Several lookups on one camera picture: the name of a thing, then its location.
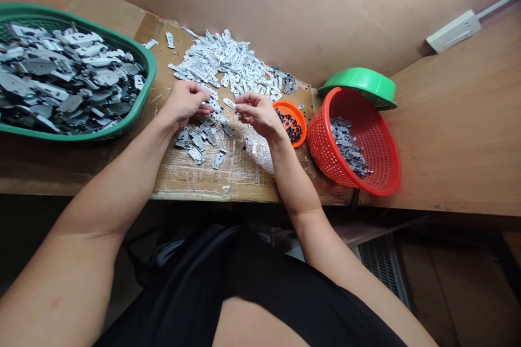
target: left hand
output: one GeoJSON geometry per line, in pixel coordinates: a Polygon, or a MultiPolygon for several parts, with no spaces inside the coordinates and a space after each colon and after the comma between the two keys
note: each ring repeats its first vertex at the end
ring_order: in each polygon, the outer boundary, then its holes
{"type": "Polygon", "coordinates": [[[201,104],[210,96],[210,92],[195,81],[176,81],[158,116],[173,126],[183,127],[194,115],[208,115],[213,112],[211,107],[201,104]]]}

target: right hand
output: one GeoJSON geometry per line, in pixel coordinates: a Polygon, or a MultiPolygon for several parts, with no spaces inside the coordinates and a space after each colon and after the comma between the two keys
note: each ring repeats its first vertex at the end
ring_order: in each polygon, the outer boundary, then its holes
{"type": "Polygon", "coordinates": [[[280,134],[284,126],[266,95],[247,92],[235,100],[235,109],[240,114],[240,121],[253,126],[264,138],[280,134]]]}

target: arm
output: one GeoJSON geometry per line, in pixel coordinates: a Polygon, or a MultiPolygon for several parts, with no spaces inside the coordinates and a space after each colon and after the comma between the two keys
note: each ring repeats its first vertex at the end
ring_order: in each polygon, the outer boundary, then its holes
{"type": "Polygon", "coordinates": [[[306,262],[360,298],[408,346],[436,346],[405,305],[358,261],[333,230],[270,101],[248,93],[240,96],[237,103],[241,121],[251,124],[268,140],[278,191],[306,262]]]}
{"type": "Polygon", "coordinates": [[[180,82],[157,117],[60,215],[0,300],[0,345],[91,346],[110,299],[123,237],[154,188],[175,131],[209,94],[180,82]]]}

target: green basket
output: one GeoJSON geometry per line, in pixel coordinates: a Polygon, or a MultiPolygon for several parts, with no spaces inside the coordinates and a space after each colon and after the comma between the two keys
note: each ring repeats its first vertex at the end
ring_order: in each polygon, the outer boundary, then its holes
{"type": "Polygon", "coordinates": [[[9,44],[13,41],[13,36],[5,27],[6,23],[20,23],[29,27],[43,27],[52,31],[56,29],[65,30],[71,26],[71,22],[74,22],[81,32],[87,33],[92,31],[101,36],[114,48],[132,53],[134,60],[143,67],[145,83],[132,109],[117,125],[97,133],[67,136],[10,126],[3,123],[0,123],[0,131],[51,141],[101,141],[122,136],[139,119],[157,73],[157,62],[154,55],[136,41],[68,12],[44,7],[43,5],[7,3],[0,4],[0,42],[9,44]]]}
{"type": "Polygon", "coordinates": [[[389,78],[371,69],[350,68],[332,76],[322,87],[317,89],[318,94],[325,98],[333,88],[348,87],[357,90],[379,110],[394,110],[396,84],[389,78]]]}

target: metal grate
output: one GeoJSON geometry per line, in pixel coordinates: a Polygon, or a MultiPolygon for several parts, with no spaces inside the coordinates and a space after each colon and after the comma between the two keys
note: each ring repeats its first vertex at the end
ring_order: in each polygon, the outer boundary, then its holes
{"type": "Polygon", "coordinates": [[[360,244],[358,250],[362,264],[411,309],[392,234],[360,244]]]}

